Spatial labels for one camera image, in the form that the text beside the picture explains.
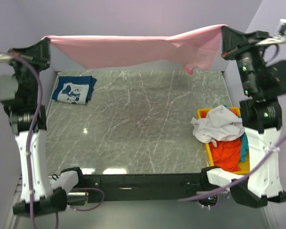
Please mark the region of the pink t shirt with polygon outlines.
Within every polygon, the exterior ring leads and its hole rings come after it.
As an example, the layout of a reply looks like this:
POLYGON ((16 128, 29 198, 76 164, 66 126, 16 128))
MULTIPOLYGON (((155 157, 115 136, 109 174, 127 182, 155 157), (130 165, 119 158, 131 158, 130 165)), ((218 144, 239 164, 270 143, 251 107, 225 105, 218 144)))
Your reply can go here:
POLYGON ((223 24, 211 25, 174 36, 49 35, 50 43, 86 69, 126 67, 167 60, 187 74, 207 70, 215 61, 223 24))

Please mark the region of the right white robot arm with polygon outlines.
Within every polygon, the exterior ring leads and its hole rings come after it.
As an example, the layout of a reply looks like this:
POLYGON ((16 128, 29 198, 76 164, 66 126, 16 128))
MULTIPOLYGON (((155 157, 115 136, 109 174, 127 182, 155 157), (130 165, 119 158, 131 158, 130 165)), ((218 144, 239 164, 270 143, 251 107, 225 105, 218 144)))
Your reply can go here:
POLYGON ((276 145, 283 127, 278 97, 286 94, 286 60, 268 65, 266 49, 286 43, 286 23, 276 36, 265 31, 243 33, 222 28, 222 57, 236 61, 244 94, 240 111, 249 145, 250 172, 245 176, 218 167, 204 168, 200 186, 205 197, 217 191, 230 191, 236 203, 259 208, 268 202, 286 202, 279 178, 276 145))

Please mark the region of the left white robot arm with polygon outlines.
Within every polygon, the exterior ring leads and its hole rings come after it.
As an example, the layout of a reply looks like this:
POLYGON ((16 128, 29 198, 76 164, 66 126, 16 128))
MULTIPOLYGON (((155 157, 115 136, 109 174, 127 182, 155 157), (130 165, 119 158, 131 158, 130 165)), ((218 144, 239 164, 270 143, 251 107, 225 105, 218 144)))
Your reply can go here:
POLYGON ((39 74, 50 67, 50 60, 48 39, 27 48, 0 51, 0 63, 14 69, 13 74, 0 76, 0 102, 20 153, 21 200, 13 206, 18 216, 42 216, 67 207, 66 191, 52 187, 46 172, 46 109, 39 74))

